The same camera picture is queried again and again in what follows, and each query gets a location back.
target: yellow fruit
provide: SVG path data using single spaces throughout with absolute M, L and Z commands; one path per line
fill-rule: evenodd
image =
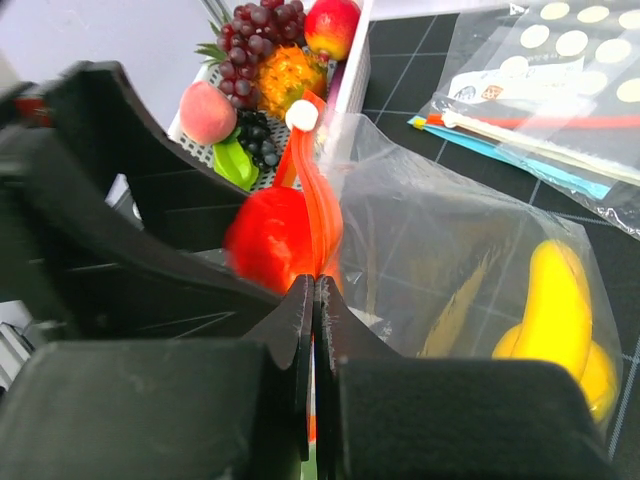
M 259 108 L 284 121 L 289 107 L 305 90 L 324 98 L 327 65 L 300 47 L 280 46 L 260 64 L 255 83 L 262 93 Z
M 579 382 L 591 345 L 589 295 L 576 253 L 561 242 L 541 243 L 531 256 L 527 305 L 510 357 L 556 363 Z
M 507 333 L 496 345 L 493 358 L 511 358 L 511 352 L 518 335 L 520 335 L 520 325 L 507 330 Z M 618 387 L 613 363 L 604 349 L 596 342 L 591 342 L 587 364 L 579 385 L 593 419 L 596 422 L 601 422 L 611 412 Z

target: white basket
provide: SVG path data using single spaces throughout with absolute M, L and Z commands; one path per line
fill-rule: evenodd
M 360 21 L 356 30 L 356 35 L 351 46 L 351 52 L 347 59 L 344 75 L 340 82 L 340 88 L 335 104 L 337 113 L 360 113 L 364 102 L 364 96 L 371 75 L 371 59 L 369 58 L 369 19 L 371 18 L 371 10 L 374 0 L 356 0 L 361 7 Z M 212 85 L 217 85 L 220 80 L 218 67 L 202 67 L 196 75 L 194 82 L 208 81 Z M 269 119 L 269 127 L 271 128 L 273 140 L 278 147 L 278 153 L 282 154 L 284 147 L 289 140 L 289 129 L 284 123 Z M 330 129 L 331 132 L 339 131 L 338 128 Z M 210 145 L 200 145 L 189 139 L 180 126 L 180 116 L 176 114 L 171 122 L 171 126 L 167 132 L 169 138 L 179 143 L 182 148 L 193 155 L 197 160 L 213 166 L 215 158 L 213 149 Z M 253 190 L 258 190 L 271 185 L 275 174 L 273 172 L 262 174 Z

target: fruit basket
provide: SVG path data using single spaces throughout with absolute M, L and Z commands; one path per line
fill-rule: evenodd
M 336 64 L 334 62 L 329 64 L 328 91 L 330 98 L 328 98 L 328 104 L 338 113 L 360 113 L 371 72 L 368 30 L 373 0 L 356 0 L 356 3 L 361 8 L 361 14 L 349 57 L 338 67 L 340 69 L 339 75 L 333 75 L 336 71 Z M 222 79 L 219 65 L 205 65 L 197 73 L 194 83 L 206 81 L 211 85 L 218 86 Z M 277 154 L 281 155 L 289 139 L 289 129 L 284 122 L 275 118 L 267 117 L 267 120 L 271 130 L 271 138 L 276 144 Z M 179 114 L 176 114 L 167 133 L 171 140 L 180 144 L 196 159 L 213 167 L 215 162 L 213 148 L 211 145 L 198 144 L 187 137 L 180 124 Z M 251 191 L 268 187 L 273 182 L 274 176 L 273 170 L 260 173 Z

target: white cap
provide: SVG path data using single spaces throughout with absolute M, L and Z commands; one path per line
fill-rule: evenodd
M 320 112 L 313 103 L 308 100 L 297 100 L 287 110 L 284 121 L 289 130 L 296 127 L 303 132 L 310 132 L 316 128 L 319 117 Z

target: blackberry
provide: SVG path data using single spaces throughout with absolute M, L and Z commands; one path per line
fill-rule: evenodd
M 271 138 L 267 116 L 256 110 L 239 109 L 238 142 L 251 155 L 251 161 L 261 172 L 275 169 L 280 162 L 276 144 Z

